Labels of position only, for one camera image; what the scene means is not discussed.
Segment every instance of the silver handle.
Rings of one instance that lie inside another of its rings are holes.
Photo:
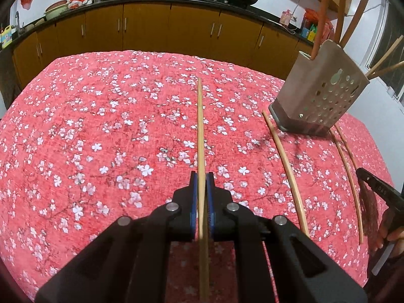
[[[222,24],[220,24],[219,33],[217,34],[217,37],[219,37],[221,31],[222,31]]]
[[[261,41],[258,44],[258,47],[261,47],[262,41],[264,40],[264,35],[261,37]]]

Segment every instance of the kitchen counter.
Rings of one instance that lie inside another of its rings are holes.
[[[197,169],[197,78],[206,107],[206,171],[256,215],[285,214],[298,225],[283,164],[261,116],[282,80],[172,53],[62,57],[23,90],[0,122],[0,255],[30,297],[118,217],[146,216],[189,183]],[[349,114],[338,125],[358,166],[391,183],[365,126]],[[369,211],[363,212],[368,238],[359,245],[353,193],[337,147],[330,136],[278,135],[310,238],[363,285],[368,240],[378,224],[365,222]],[[371,219],[380,222],[385,204],[374,197],[371,206]],[[211,302],[237,301],[232,245],[211,247]],[[197,242],[171,246],[165,302],[196,301],[197,252]]]
[[[221,9],[221,10],[226,10],[229,12],[234,12],[235,14],[242,15],[249,17],[254,20],[262,21],[269,26],[272,26],[275,29],[280,30],[281,32],[292,35],[299,40],[303,40],[309,45],[313,45],[312,42],[307,40],[306,38],[302,37],[301,35],[295,33],[291,34],[288,30],[286,30],[282,25],[279,24],[279,17],[270,14],[269,12],[266,12],[262,9],[256,8],[254,6],[246,6],[245,4],[239,4],[237,2],[229,2],[229,0],[107,0],[107,1],[102,1],[98,2],[96,4],[91,4],[89,6],[83,6],[81,8],[73,9],[73,10],[68,10],[66,12],[63,12],[60,16],[53,18],[51,20],[47,20],[44,23],[34,27],[32,30],[22,34],[15,40],[13,40],[12,43],[10,43],[9,46],[7,46],[5,49],[13,49],[14,46],[17,46],[21,41],[23,41],[26,37],[28,37],[31,33],[35,31],[39,31],[43,28],[48,27],[51,24],[54,24],[62,19],[68,18],[75,16],[77,14],[81,14],[83,12],[86,12],[88,10],[94,9],[94,8],[101,8],[101,7],[106,7],[106,6],[113,6],[117,4],[126,4],[126,3],[131,3],[131,2],[169,2],[169,3],[187,3],[187,4],[193,4],[193,5],[198,5],[198,6],[204,6],[207,8],[215,8],[215,9]]]

